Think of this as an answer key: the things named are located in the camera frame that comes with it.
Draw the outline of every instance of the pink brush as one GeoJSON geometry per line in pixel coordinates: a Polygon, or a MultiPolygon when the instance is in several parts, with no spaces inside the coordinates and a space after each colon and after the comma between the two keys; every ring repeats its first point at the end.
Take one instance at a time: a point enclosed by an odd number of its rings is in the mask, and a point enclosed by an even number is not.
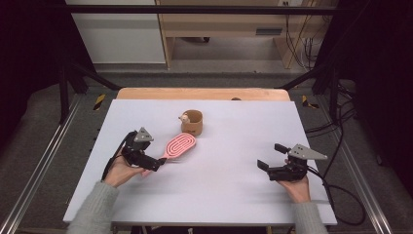
{"type": "MultiPolygon", "coordinates": [[[[196,143],[194,136],[189,134],[180,134],[174,137],[168,144],[167,148],[165,149],[164,156],[161,158],[164,159],[173,159],[177,158],[183,153],[185,153],[188,149],[192,148],[196,143]]],[[[142,176],[148,176],[152,171],[145,171],[142,173],[142,176]]]]}

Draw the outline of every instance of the brown cup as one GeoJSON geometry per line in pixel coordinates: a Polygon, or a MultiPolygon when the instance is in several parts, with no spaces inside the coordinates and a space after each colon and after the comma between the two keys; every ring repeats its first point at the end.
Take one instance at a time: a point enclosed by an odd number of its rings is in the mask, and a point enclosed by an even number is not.
{"type": "Polygon", "coordinates": [[[190,134],[192,136],[199,136],[203,132],[203,113],[199,110],[187,110],[182,113],[187,114],[189,123],[181,124],[182,133],[190,134]]]}

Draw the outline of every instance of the black cable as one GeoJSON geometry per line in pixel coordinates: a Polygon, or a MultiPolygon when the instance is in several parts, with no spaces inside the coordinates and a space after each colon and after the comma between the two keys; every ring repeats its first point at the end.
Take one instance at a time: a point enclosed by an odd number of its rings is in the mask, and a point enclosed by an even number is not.
{"type": "MultiPolygon", "coordinates": [[[[342,119],[342,124],[346,123],[346,122],[347,122],[350,118],[352,118],[353,116],[355,116],[355,109],[354,109],[354,108],[348,110],[347,112],[345,112],[345,113],[343,114],[343,116],[341,117],[341,119],[342,119]]],[[[321,127],[319,127],[319,128],[310,129],[309,131],[306,131],[306,134],[311,134],[311,133],[320,132],[320,131],[322,131],[322,130],[324,130],[324,129],[327,129],[328,127],[331,127],[331,126],[333,126],[333,125],[334,125],[334,124],[330,122],[330,123],[328,123],[328,124],[326,124],[326,125],[323,125],[323,126],[321,126],[321,127]]],[[[321,134],[314,135],[314,136],[307,136],[307,138],[319,137],[319,136],[322,136],[322,135],[325,135],[325,134],[334,132],[337,128],[338,128],[338,127],[336,126],[336,127],[334,127],[333,129],[331,129],[331,130],[329,130],[329,131],[327,131],[327,132],[323,132],[323,133],[321,133],[321,134]]]]}
{"type": "MultiPolygon", "coordinates": [[[[350,103],[350,102],[352,102],[352,101],[351,101],[351,100],[348,100],[348,101],[344,102],[344,103],[340,106],[339,116],[341,116],[341,111],[342,111],[343,107],[344,107],[346,104],[350,103]]],[[[342,143],[342,141],[343,141],[343,137],[344,137],[343,121],[342,121],[341,118],[339,118],[338,121],[339,121],[339,128],[340,128],[340,130],[341,130],[340,139],[339,139],[339,141],[338,141],[337,147],[336,147],[336,149],[335,149],[335,151],[334,151],[334,153],[333,153],[333,156],[331,157],[331,160],[330,160],[330,162],[328,163],[328,166],[327,166],[327,168],[325,169],[324,175],[323,175],[322,177],[326,177],[326,176],[327,176],[328,171],[329,171],[330,168],[331,168],[331,165],[333,164],[335,158],[337,157],[338,150],[340,149],[341,143],[342,143]]]]}
{"type": "Polygon", "coordinates": [[[294,47],[294,43],[292,42],[291,36],[289,35],[289,15],[285,16],[285,42],[286,42],[286,46],[288,47],[288,49],[292,52],[292,55],[295,58],[295,61],[298,63],[299,66],[301,67],[305,67],[305,65],[300,61],[300,59],[298,58],[296,52],[296,48],[294,47]]]}
{"type": "Polygon", "coordinates": [[[308,166],[307,171],[309,171],[310,173],[316,175],[317,177],[319,177],[322,180],[322,185],[325,188],[328,200],[330,202],[330,205],[331,205],[331,208],[332,208],[334,214],[336,213],[335,212],[336,208],[335,208],[334,200],[332,199],[332,194],[331,194],[331,190],[330,190],[331,188],[339,189],[339,190],[349,194],[360,205],[360,207],[361,207],[361,219],[359,221],[357,221],[357,222],[346,221],[345,219],[343,219],[340,216],[338,216],[337,214],[335,214],[335,217],[337,218],[337,220],[339,220],[343,223],[346,223],[348,225],[353,225],[353,226],[358,226],[358,225],[361,225],[362,223],[364,223],[365,218],[366,218],[366,210],[365,210],[364,205],[362,204],[362,202],[359,200],[359,198],[355,194],[353,194],[352,192],[350,192],[349,190],[347,190],[343,187],[333,185],[333,184],[328,184],[327,181],[325,180],[325,178],[316,169],[314,169],[310,166],[308,166]]]}
{"type": "MultiPolygon", "coordinates": [[[[331,0],[330,1],[330,7],[332,7],[334,4],[333,4],[333,0],[331,0]]],[[[332,20],[332,16],[322,16],[322,19],[325,21],[325,22],[331,22],[331,20],[332,20]]]]}
{"type": "Polygon", "coordinates": [[[339,92],[342,93],[344,96],[347,96],[348,99],[354,98],[356,93],[349,91],[346,87],[344,87],[340,81],[338,82],[339,92]]]}
{"type": "Polygon", "coordinates": [[[309,48],[309,42],[308,42],[308,38],[305,38],[305,40],[304,40],[304,42],[303,42],[303,40],[301,40],[301,42],[302,42],[302,44],[304,45],[304,54],[306,55],[306,59],[307,59],[307,62],[308,62],[308,68],[311,70],[311,69],[313,69],[312,68],[312,66],[311,66],[311,62],[313,61],[312,59],[311,59],[311,49],[310,49],[310,52],[307,52],[308,51],[308,48],[309,48]]]}
{"type": "Polygon", "coordinates": [[[119,144],[118,149],[115,151],[115,153],[113,154],[112,158],[109,159],[109,161],[106,164],[106,167],[103,170],[103,175],[101,180],[104,180],[107,176],[107,174],[109,173],[110,167],[112,167],[113,162],[115,161],[116,158],[118,158],[118,152],[121,150],[122,146],[124,146],[124,143],[127,141],[127,138],[130,137],[130,135],[132,135],[133,132],[128,133],[127,136],[125,136],[125,138],[122,140],[122,142],[119,144]]]}
{"type": "Polygon", "coordinates": [[[309,67],[311,67],[311,52],[312,52],[312,49],[313,49],[313,39],[310,39],[309,55],[307,56],[307,60],[309,61],[309,67]]]}

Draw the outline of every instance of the white table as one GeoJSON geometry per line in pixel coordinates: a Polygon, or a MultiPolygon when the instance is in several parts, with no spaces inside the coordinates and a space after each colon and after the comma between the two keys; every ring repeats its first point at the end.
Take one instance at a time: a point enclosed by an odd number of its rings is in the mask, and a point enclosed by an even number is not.
{"type": "MultiPolygon", "coordinates": [[[[197,145],[180,163],[122,185],[112,220],[133,225],[293,223],[287,194],[256,161],[280,167],[286,155],[275,151],[274,143],[309,145],[294,102],[268,100],[113,100],[63,220],[73,219],[128,132],[144,127],[155,139],[146,154],[160,157],[180,133],[177,117],[187,109],[204,114],[197,145]]],[[[316,168],[314,161],[309,165],[316,168]]],[[[322,222],[337,224],[321,181],[311,174],[309,179],[322,222]]]]}

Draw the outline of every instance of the hand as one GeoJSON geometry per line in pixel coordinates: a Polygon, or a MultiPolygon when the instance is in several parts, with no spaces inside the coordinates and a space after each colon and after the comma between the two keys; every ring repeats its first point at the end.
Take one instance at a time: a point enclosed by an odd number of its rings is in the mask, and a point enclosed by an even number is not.
{"type": "Polygon", "coordinates": [[[113,161],[112,167],[104,180],[105,183],[112,185],[113,187],[118,187],[133,176],[141,174],[145,171],[143,168],[133,168],[131,167],[124,156],[119,156],[113,161]]]}
{"type": "Polygon", "coordinates": [[[277,181],[277,183],[285,188],[294,203],[311,202],[309,180],[306,175],[298,181],[277,181]]]}

